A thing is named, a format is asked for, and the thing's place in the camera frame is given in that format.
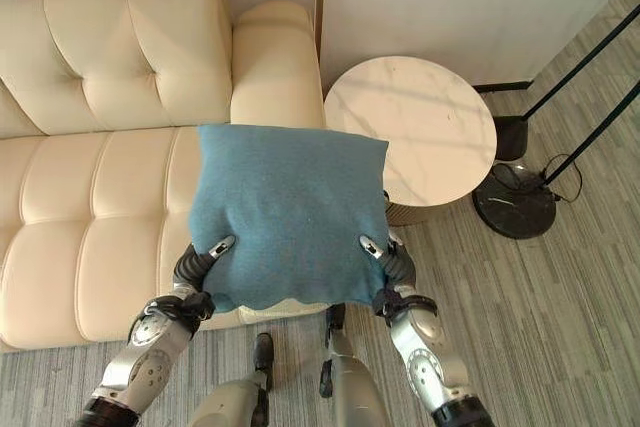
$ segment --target floor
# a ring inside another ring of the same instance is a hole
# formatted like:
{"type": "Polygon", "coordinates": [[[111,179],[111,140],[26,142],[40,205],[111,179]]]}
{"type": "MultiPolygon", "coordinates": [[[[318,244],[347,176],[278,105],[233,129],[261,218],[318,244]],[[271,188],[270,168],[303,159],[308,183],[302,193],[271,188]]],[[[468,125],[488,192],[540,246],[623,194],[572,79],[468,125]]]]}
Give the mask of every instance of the floor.
{"type": "MultiPolygon", "coordinates": [[[[494,93],[494,114],[522,112],[640,0],[610,0],[526,92],[494,93]]],[[[636,21],[531,122],[525,163],[570,152],[640,77],[636,21]]],[[[558,205],[543,237],[503,238],[470,198],[399,230],[419,267],[418,287],[439,303],[450,337],[500,426],[640,426],[640,101],[578,162],[582,196],[558,205]]],[[[570,195],[571,173],[553,188],[570,195]]],[[[411,394],[386,328],[350,307],[348,334],[370,366],[397,426],[431,420],[411,394]]],[[[277,345],[274,426],[330,426],[317,395],[323,318],[196,335],[142,422],[184,426],[215,385],[247,372],[259,330],[277,345]]],[[[0,356],[0,423],[69,425],[121,344],[0,356]]]]}

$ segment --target lamp base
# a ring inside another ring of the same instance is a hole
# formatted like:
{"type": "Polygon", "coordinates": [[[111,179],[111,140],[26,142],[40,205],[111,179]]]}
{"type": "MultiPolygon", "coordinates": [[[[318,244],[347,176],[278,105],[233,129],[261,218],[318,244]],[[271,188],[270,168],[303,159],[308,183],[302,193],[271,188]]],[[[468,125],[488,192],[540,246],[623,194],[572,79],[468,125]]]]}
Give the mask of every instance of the lamp base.
{"type": "Polygon", "coordinates": [[[545,185],[535,187],[540,176],[521,166],[511,169],[511,175],[517,188],[490,172],[473,191],[473,205],[480,218],[505,237],[538,237],[551,228],[556,218],[554,195],[545,185]]]}

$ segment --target blue pillow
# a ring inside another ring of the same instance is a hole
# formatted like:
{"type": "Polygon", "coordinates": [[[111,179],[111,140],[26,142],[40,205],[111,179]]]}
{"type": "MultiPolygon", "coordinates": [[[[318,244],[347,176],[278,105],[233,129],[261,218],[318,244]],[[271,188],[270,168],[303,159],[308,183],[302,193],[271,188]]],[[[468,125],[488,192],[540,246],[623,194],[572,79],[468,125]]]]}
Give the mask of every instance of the blue pillow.
{"type": "Polygon", "coordinates": [[[217,312],[262,310],[287,298],[371,303],[384,273],[358,238],[387,242],[387,142],[249,125],[207,125],[199,133],[193,245],[204,253],[236,236],[204,281],[217,312]]]}

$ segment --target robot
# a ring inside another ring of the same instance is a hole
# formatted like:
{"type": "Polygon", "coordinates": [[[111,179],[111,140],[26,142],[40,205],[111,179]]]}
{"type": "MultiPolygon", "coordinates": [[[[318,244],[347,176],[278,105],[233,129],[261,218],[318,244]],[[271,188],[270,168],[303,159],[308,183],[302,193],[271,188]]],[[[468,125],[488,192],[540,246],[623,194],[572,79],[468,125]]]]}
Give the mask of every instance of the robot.
{"type": "MultiPolygon", "coordinates": [[[[359,239],[386,274],[373,302],[404,361],[414,394],[438,427],[493,427],[490,415],[469,382],[467,369],[446,338],[436,303],[415,290],[416,271],[402,241],[389,233],[385,249],[359,239]]],[[[226,237],[208,253],[189,245],[178,260],[173,290],[150,300],[133,322],[127,345],[106,367],[100,385],[76,421],[76,427],[133,427],[165,387],[171,367],[215,310],[202,282],[215,262],[234,245],[226,237]]],[[[391,427],[378,389],[343,332],[344,304],[327,310],[326,347],[320,394],[333,397],[336,427],[391,427]]],[[[218,386],[200,404],[190,427],[266,427],[272,387],[273,340],[258,335],[255,371],[218,386]]]]}

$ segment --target marble tabletop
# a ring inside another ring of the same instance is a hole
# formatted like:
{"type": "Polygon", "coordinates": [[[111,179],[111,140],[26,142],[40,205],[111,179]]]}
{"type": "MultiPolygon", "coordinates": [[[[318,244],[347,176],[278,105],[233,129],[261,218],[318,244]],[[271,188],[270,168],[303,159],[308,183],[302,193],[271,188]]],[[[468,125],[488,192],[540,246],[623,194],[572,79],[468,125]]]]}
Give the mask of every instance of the marble tabletop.
{"type": "Polygon", "coordinates": [[[412,57],[356,65],[324,104],[327,127],[389,141],[384,188],[413,207],[456,200],[480,184],[496,132],[478,93],[444,67],[412,57]]]}

